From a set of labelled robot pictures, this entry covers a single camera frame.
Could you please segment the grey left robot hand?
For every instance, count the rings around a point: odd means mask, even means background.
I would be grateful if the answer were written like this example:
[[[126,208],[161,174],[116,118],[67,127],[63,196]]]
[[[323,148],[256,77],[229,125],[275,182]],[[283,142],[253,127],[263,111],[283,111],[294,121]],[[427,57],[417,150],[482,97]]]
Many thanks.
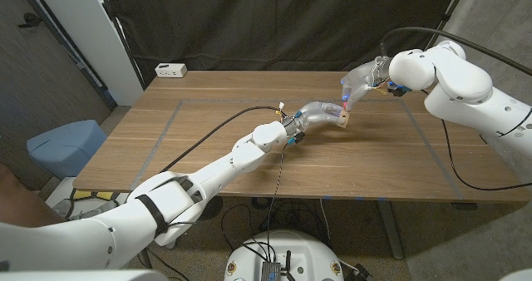
[[[300,108],[290,116],[283,126],[287,133],[289,144],[298,143],[304,138],[304,132],[310,126],[321,123],[331,123],[341,126],[346,118],[342,117],[342,107],[336,104],[313,101]]]

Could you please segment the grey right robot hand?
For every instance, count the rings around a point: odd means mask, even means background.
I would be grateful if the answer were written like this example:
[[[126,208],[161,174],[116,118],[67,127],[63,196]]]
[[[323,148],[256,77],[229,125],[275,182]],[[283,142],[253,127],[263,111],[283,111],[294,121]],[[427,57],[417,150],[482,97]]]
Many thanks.
[[[350,111],[356,102],[390,76],[391,61],[390,57],[377,56],[374,60],[355,67],[341,79],[342,101],[346,111]]]

